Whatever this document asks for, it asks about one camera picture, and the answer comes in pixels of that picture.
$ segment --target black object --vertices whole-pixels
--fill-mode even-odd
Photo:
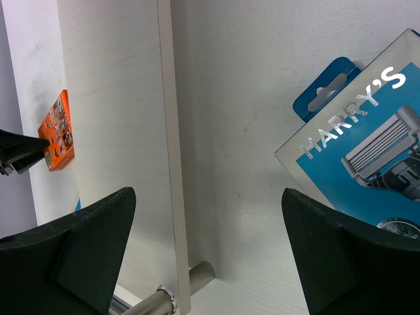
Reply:
[[[311,314],[420,312],[419,240],[381,230],[293,189],[283,193],[282,208]]]
[[[0,173],[9,175],[16,170],[22,174],[44,158],[43,150],[50,142],[45,139],[8,133],[0,129]]]
[[[0,313],[107,314],[135,213],[132,188],[0,240]]]

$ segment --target metal rod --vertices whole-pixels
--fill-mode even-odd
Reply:
[[[199,263],[190,270],[191,296],[205,287],[215,278],[215,270],[207,261]],[[162,289],[158,289],[147,299],[130,308],[122,315],[168,315],[174,313],[171,296]]]

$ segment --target blue and white box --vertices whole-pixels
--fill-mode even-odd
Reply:
[[[314,113],[316,89],[347,81]],[[310,197],[420,239],[420,36],[406,30],[362,72],[339,58],[293,105],[306,121],[276,157]]]

